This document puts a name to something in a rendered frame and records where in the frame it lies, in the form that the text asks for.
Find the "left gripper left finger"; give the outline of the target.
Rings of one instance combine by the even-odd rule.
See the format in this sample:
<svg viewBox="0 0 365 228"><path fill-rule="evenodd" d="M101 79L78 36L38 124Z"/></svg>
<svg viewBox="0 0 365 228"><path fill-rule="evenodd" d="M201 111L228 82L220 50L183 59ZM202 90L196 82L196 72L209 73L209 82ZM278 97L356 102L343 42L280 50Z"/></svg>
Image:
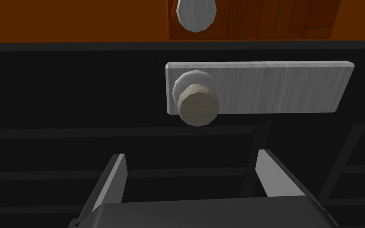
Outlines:
<svg viewBox="0 0 365 228"><path fill-rule="evenodd" d="M92 193L88 197L76 222L81 222L102 204L120 203L127 180L125 154L114 154Z"/></svg>

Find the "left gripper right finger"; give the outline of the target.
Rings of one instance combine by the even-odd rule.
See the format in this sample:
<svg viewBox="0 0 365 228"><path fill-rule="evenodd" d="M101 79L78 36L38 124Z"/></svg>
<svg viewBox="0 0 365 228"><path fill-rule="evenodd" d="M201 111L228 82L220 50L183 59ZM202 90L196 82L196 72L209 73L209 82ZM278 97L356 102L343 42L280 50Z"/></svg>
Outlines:
<svg viewBox="0 0 365 228"><path fill-rule="evenodd" d="M268 149L258 150L256 174L268 197L313 195Z"/></svg>

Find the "grey knob plate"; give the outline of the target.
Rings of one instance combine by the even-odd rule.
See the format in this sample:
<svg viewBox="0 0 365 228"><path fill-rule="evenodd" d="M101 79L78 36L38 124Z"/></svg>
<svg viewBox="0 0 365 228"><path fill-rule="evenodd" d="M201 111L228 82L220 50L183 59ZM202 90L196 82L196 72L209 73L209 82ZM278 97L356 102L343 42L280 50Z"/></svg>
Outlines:
<svg viewBox="0 0 365 228"><path fill-rule="evenodd" d="M165 66L167 112L176 115L173 88L186 72L211 76L219 114L331 113L351 77L349 61L183 62Z"/></svg>

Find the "black panelled door leaf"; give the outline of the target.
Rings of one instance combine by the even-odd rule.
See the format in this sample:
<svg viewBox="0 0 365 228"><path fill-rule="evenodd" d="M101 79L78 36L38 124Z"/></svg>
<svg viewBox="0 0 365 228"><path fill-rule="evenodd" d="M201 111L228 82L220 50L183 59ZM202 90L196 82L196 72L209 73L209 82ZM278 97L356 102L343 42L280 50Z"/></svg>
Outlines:
<svg viewBox="0 0 365 228"><path fill-rule="evenodd" d="M365 124L365 41L25 44L0 51L0 228L65 228L125 152L124 200L236 198L254 139L318 195L353 124ZM166 112L165 65L355 64L333 114L223 115L186 126Z"/></svg>

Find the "grey and beige door knob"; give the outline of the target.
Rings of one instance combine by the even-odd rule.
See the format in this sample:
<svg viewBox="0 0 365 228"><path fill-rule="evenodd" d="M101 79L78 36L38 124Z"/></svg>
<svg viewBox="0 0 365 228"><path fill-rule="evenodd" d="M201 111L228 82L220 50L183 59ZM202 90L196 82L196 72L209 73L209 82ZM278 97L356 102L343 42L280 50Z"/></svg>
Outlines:
<svg viewBox="0 0 365 228"><path fill-rule="evenodd" d="M210 124L219 113L216 82L204 71L185 72L175 81L172 96L177 112L187 125Z"/></svg>

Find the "brown wooden knob plate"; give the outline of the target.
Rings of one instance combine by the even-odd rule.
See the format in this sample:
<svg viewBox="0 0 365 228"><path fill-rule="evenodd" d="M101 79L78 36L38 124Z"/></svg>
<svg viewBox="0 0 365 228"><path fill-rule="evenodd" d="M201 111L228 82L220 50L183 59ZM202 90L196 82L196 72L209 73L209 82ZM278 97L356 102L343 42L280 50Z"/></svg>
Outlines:
<svg viewBox="0 0 365 228"><path fill-rule="evenodd" d="M215 0L217 13L205 31L178 22L178 0L165 0L166 37L173 40L328 39L341 0Z"/></svg>

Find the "orange door leaf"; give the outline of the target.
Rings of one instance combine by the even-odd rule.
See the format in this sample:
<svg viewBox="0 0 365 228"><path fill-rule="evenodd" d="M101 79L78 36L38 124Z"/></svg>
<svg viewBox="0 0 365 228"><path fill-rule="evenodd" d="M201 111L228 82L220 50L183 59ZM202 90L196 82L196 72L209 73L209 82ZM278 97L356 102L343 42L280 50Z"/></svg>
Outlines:
<svg viewBox="0 0 365 228"><path fill-rule="evenodd" d="M166 42L165 0L0 0L0 43ZM365 40L365 0L342 0L331 40Z"/></svg>

